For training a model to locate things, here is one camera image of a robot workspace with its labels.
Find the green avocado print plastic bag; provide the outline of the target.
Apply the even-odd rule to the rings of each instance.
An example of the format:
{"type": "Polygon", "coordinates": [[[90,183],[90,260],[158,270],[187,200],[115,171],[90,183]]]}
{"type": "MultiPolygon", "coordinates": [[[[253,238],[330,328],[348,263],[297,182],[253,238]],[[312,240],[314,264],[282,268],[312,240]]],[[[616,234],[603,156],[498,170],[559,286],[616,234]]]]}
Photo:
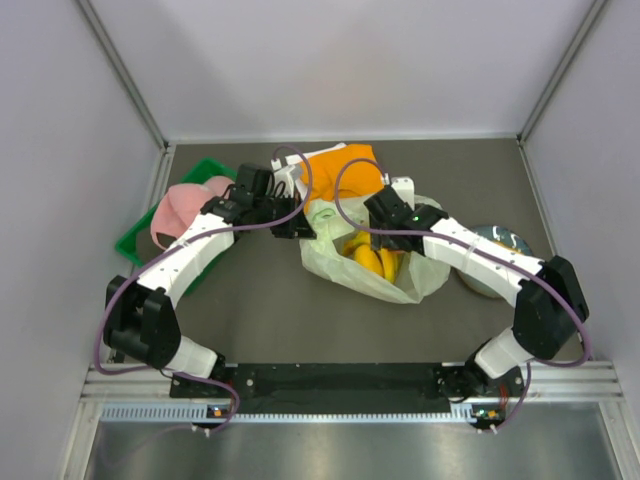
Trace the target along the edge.
{"type": "Polygon", "coordinates": [[[449,278],[448,265],[417,253],[394,256],[398,264],[393,280],[380,272],[380,266],[367,268],[357,262],[344,247],[361,232],[344,220],[333,202],[312,201],[307,220],[316,238],[300,242],[302,264],[325,280],[385,302],[418,304],[449,278]]]}

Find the yellow mango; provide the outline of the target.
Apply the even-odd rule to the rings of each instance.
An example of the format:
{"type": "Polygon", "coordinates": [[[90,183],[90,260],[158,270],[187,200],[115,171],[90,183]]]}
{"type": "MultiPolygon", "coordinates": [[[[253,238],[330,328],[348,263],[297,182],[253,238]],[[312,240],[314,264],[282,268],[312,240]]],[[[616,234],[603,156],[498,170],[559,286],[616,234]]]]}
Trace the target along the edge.
{"type": "Polygon", "coordinates": [[[366,270],[383,277],[384,267],[378,254],[368,244],[358,246],[353,253],[353,260],[366,270]]]}

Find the yellow banana bunch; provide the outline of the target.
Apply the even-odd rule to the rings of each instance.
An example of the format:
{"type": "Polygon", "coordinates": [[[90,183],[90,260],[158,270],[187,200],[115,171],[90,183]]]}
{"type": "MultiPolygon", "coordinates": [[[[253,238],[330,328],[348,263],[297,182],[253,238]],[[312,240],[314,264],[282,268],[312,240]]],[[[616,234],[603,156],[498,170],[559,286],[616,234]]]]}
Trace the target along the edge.
{"type": "Polygon", "coordinates": [[[394,284],[402,264],[404,253],[391,251],[389,249],[381,249],[379,251],[379,256],[385,280],[394,284]]]}
{"type": "Polygon", "coordinates": [[[366,231],[359,231],[353,238],[345,242],[342,249],[342,255],[345,257],[349,257],[353,255],[360,246],[370,244],[371,234],[366,231]]]}

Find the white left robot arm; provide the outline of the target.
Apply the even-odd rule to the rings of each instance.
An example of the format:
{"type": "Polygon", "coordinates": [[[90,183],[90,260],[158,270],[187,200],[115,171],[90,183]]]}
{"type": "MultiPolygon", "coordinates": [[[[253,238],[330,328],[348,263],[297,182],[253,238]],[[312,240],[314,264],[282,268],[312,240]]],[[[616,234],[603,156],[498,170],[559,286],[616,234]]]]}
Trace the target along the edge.
{"type": "Polygon", "coordinates": [[[227,382],[223,355],[181,333],[176,307],[239,233],[268,229],[276,238],[314,237],[303,212],[311,183],[301,178],[310,174],[306,161],[276,171],[241,165],[235,182],[201,206],[165,253],[131,277],[109,283],[99,343],[141,366],[192,377],[205,396],[220,394],[227,382]]]}

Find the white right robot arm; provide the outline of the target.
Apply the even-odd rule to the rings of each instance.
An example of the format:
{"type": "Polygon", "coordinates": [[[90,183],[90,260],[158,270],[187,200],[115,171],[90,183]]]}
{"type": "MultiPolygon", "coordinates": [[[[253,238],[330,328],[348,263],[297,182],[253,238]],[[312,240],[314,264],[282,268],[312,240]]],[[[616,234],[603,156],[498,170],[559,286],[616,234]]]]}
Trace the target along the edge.
{"type": "Polygon", "coordinates": [[[454,396],[487,396],[530,360],[552,360],[584,332],[589,308],[573,265],[541,260],[486,239],[432,205],[411,206],[391,186],[365,201],[383,245],[442,262],[493,290],[514,309],[510,327],[483,343],[444,379],[454,396]]]}

